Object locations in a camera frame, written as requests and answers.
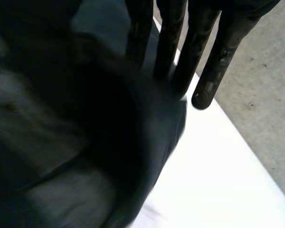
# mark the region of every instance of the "dark clothing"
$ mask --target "dark clothing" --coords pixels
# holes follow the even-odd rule
[[[130,25],[123,1],[85,0],[71,23],[117,54],[84,35],[76,46],[65,23],[76,1],[12,2],[0,4],[0,228],[125,227],[185,125],[186,102],[152,82],[155,25],[135,75],[115,57]],[[99,58],[74,64],[81,48]]]

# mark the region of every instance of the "hand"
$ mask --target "hand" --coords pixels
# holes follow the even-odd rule
[[[187,92],[213,25],[219,16],[218,33],[210,56],[200,76],[191,102],[198,109],[211,104],[218,86],[241,40],[260,18],[280,0],[188,0],[189,29],[172,79],[174,60],[184,21],[186,0],[157,0],[162,27],[154,67],[158,83],[169,82],[170,89],[181,98]],[[131,18],[126,55],[140,69],[152,27],[152,0],[125,0]]]

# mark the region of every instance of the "gray fabric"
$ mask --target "gray fabric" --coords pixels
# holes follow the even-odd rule
[[[114,208],[117,197],[113,184],[84,159],[31,188],[27,195],[57,228],[100,227]]]
[[[80,130],[56,117],[20,75],[1,68],[0,138],[38,176],[76,157],[87,143]]]

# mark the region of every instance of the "gray floor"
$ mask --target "gray floor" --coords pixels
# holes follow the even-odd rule
[[[156,8],[154,15],[161,22]],[[217,28],[218,23],[198,66],[198,75]],[[185,22],[179,48],[187,29]],[[285,193],[285,0],[266,14],[242,41],[216,100]]]

